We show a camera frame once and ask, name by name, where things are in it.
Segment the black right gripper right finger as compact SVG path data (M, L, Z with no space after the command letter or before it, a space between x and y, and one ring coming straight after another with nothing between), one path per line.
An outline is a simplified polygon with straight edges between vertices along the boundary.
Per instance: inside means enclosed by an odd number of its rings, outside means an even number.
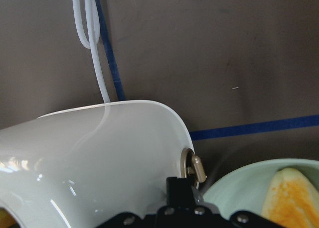
M234 212L229 221L237 228L281 228L282 226L253 212L240 210Z

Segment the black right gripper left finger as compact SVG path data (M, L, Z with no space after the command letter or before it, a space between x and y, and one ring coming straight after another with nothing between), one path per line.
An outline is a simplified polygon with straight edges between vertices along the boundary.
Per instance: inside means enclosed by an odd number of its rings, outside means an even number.
M144 218L123 212L100 224L100 228L220 228L222 218L196 204L186 178L166 179L166 204Z

